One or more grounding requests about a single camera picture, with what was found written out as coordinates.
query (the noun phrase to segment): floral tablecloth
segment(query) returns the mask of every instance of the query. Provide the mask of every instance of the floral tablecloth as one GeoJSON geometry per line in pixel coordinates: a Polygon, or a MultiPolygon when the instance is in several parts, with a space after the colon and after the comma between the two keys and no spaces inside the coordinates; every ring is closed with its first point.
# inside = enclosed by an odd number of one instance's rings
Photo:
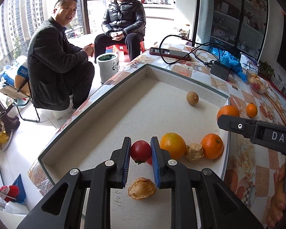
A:
{"type": "MultiPolygon", "coordinates": [[[[190,52],[192,49],[183,44],[163,44],[162,48],[184,52],[190,52]]],[[[214,59],[214,57],[207,52],[197,51],[196,54],[205,62],[214,59]]],[[[174,59],[166,58],[165,60],[172,62],[174,59]]],[[[227,81],[223,81],[210,74],[210,68],[204,66],[194,57],[191,62],[180,61],[177,64],[167,65],[163,62],[161,57],[152,56],[149,54],[149,51],[146,51],[122,68],[88,98],[57,131],[51,142],[98,98],[145,64],[171,70],[221,91],[229,96],[230,104],[239,109],[240,117],[249,118],[246,114],[246,106],[252,102],[258,107],[258,115],[255,119],[280,125],[284,124],[280,114],[269,99],[265,95],[253,91],[237,75],[231,74],[227,81]]],[[[286,112],[271,86],[268,90],[268,94],[277,107],[279,107],[286,121],[286,112]]],[[[245,139],[242,135],[231,134],[230,151],[224,182],[264,225],[271,197],[275,193],[278,172],[284,161],[285,157],[282,154],[259,145],[254,145],[250,143],[249,139],[245,139]]],[[[34,163],[28,174],[31,181],[43,195],[53,187],[38,161],[34,163]]]]}

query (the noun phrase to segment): cabinet door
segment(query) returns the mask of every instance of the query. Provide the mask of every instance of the cabinet door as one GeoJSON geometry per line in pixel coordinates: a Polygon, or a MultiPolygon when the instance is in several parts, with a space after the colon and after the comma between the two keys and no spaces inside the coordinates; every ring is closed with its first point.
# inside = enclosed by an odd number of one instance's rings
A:
{"type": "Polygon", "coordinates": [[[266,33],[268,0],[244,0],[237,50],[258,59],[266,33]]]}
{"type": "Polygon", "coordinates": [[[235,49],[241,10],[242,0],[214,0],[210,41],[223,45],[231,54],[235,49]]]}

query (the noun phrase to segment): jacket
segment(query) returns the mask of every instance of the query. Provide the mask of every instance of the jacket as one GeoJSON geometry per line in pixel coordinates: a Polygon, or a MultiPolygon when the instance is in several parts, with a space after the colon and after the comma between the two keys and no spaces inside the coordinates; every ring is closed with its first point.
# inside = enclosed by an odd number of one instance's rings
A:
{"type": "Polygon", "coordinates": [[[68,42],[65,30],[50,17],[31,38],[27,62],[36,108],[67,109],[70,99],[63,74],[88,58],[80,47],[68,42]]]}
{"type": "Polygon", "coordinates": [[[102,29],[106,36],[110,33],[123,31],[129,33],[141,33],[145,35],[145,11],[138,0],[125,0],[120,6],[113,0],[105,12],[102,29]]]}

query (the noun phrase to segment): black pants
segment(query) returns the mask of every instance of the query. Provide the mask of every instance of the black pants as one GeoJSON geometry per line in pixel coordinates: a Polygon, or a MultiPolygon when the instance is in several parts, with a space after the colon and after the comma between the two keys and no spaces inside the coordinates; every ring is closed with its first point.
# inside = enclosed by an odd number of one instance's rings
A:
{"type": "Polygon", "coordinates": [[[83,61],[63,74],[69,94],[73,94],[74,108],[79,108],[87,100],[94,72],[93,64],[89,61],[83,61]]]}
{"type": "Polygon", "coordinates": [[[129,59],[132,61],[141,53],[140,42],[143,41],[143,35],[140,33],[129,33],[125,38],[121,40],[112,40],[111,37],[107,37],[104,34],[100,34],[95,38],[95,59],[106,52],[106,47],[124,43],[127,46],[129,59]]]}

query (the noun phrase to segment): black charger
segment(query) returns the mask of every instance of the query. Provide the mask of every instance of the black charger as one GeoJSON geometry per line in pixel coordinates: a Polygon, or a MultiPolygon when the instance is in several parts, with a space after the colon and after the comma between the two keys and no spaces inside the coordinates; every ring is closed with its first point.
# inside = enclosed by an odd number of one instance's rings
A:
{"type": "Polygon", "coordinates": [[[214,61],[210,73],[221,78],[222,80],[227,81],[230,74],[230,68],[218,61],[214,61]]]}

